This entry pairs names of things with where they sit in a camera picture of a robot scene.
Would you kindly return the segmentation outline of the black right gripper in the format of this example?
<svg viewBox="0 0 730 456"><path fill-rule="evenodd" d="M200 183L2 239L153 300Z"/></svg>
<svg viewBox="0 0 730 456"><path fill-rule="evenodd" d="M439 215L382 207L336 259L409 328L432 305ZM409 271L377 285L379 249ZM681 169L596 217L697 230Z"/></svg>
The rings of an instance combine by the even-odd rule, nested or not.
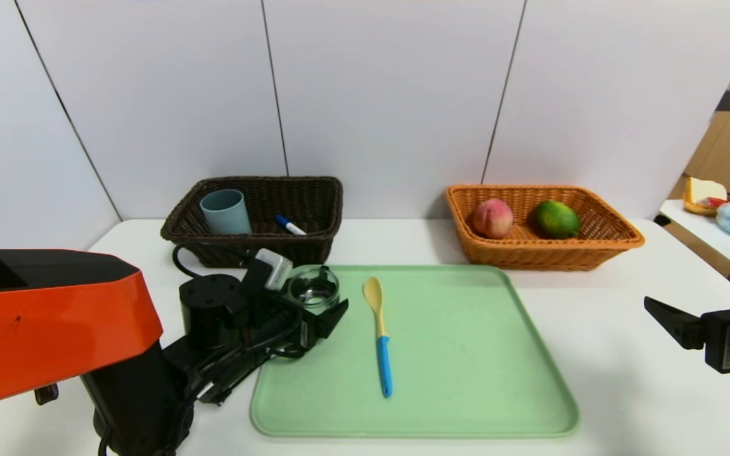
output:
<svg viewBox="0 0 730 456"><path fill-rule="evenodd" d="M706 364L721 374L730 374L730 309L696 317L649 296L644 308L686 350L705 347Z"/></svg>

